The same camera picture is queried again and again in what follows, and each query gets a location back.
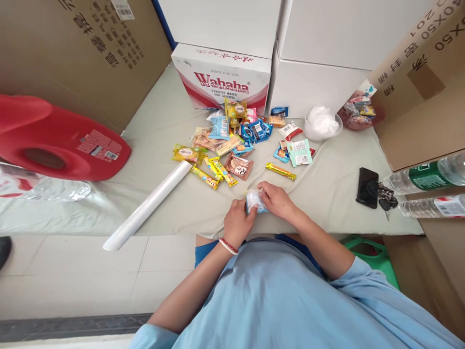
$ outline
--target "plastic wrap roll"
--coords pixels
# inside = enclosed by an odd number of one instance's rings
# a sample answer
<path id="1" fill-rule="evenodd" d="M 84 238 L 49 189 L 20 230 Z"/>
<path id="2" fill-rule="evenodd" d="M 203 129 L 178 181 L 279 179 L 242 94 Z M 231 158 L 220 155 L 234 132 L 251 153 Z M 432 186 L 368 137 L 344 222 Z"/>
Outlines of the plastic wrap roll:
<path id="1" fill-rule="evenodd" d="M 181 161 L 179 165 L 160 183 L 160 185 L 145 199 L 145 201 L 121 224 L 121 226 L 104 243 L 107 251 L 119 250 L 126 241 L 150 217 L 163 200 L 171 193 L 179 182 L 189 173 L 192 165 Z"/>

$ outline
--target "red bracelet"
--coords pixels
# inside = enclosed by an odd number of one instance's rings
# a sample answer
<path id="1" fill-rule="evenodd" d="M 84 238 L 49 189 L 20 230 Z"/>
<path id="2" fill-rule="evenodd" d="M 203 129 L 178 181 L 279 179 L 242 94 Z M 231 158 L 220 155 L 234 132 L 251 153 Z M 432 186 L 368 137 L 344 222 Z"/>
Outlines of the red bracelet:
<path id="1" fill-rule="evenodd" d="M 228 244 L 225 239 L 220 238 L 219 242 L 221 242 L 221 245 L 223 245 L 229 252 L 231 252 L 233 255 L 237 255 L 239 251 L 237 251 L 233 246 Z"/>

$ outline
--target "wahaha logo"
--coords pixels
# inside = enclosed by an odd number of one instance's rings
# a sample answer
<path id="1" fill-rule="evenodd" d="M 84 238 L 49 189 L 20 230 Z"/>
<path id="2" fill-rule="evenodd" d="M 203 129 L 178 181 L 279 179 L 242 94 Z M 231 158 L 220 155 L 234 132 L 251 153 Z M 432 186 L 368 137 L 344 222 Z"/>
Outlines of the wahaha logo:
<path id="1" fill-rule="evenodd" d="M 247 85 L 238 84 L 236 81 L 233 81 L 233 82 L 222 81 L 220 78 L 210 79 L 210 74 L 207 74 L 206 78 L 205 78 L 205 75 L 202 73 L 194 72 L 194 74 L 197 77 L 197 79 L 199 79 L 200 85 L 202 86 L 206 86 L 206 87 L 211 86 L 211 87 L 220 88 L 223 90 L 248 93 Z"/>

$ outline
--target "blue shorts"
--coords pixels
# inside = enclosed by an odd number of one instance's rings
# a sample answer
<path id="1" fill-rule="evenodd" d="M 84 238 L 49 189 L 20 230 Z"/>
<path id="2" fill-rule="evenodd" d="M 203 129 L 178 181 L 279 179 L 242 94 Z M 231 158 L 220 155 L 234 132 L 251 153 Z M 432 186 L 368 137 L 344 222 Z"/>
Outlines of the blue shorts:
<path id="1" fill-rule="evenodd" d="M 294 246 L 297 248 L 300 252 L 302 252 L 309 260 L 312 262 L 312 264 L 317 268 L 317 270 L 325 277 L 325 273 L 321 269 L 320 265 L 316 262 L 315 258 L 311 255 L 309 249 L 307 246 L 301 244 L 300 242 L 295 241 L 293 238 L 288 237 L 285 234 L 278 234 L 275 236 L 276 240 L 281 240 L 284 242 L 287 242 L 289 245 Z M 210 242 L 206 245 L 199 246 L 195 248 L 195 266 L 199 265 L 200 262 L 203 261 L 205 257 L 207 257 L 207 254 L 211 252 L 211 250 L 219 243 L 218 240 Z"/>

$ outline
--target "green stool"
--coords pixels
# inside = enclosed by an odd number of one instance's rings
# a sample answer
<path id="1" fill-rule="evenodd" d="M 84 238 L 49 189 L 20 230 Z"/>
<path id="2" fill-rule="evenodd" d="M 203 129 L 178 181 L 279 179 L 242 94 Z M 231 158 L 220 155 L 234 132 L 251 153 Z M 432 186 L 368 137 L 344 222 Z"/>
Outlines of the green stool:
<path id="1" fill-rule="evenodd" d="M 373 269 L 382 271 L 386 275 L 387 282 L 393 285 L 396 289 L 400 290 L 399 284 L 397 283 L 396 274 L 394 273 L 391 260 L 389 259 L 388 252 L 386 250 L 386 246 L 356 236 L 353 236 L 353 238 L 353 240 L 344 244 L 344 246 L 358 258 L 367 262 L 368 265 Z M 356 246 L 362 243 L 372 246 L 376 251 L 376 255 L 366 255 L 352 251 Z"/>

